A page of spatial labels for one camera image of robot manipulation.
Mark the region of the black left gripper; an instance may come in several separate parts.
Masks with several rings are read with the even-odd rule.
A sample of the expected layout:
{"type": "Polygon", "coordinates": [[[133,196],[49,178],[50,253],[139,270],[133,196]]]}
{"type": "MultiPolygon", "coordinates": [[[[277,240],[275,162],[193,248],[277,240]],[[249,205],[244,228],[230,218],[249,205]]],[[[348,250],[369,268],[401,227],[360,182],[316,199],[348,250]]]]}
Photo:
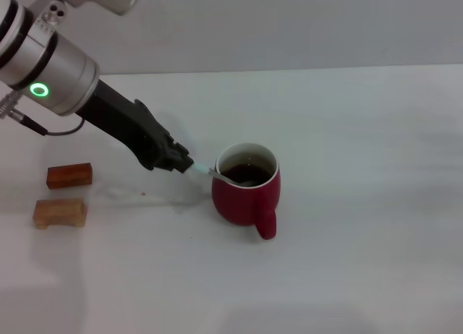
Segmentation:
{"type": "Polygon", "coordinates": [[[128,100],[102,80],[77,115],[127,146],[148,170],[183,174],[194,164],[188,149],[156,121],[141,101],[128,100]],[[180,158],[169,157],[169,150],[180,158]]]}

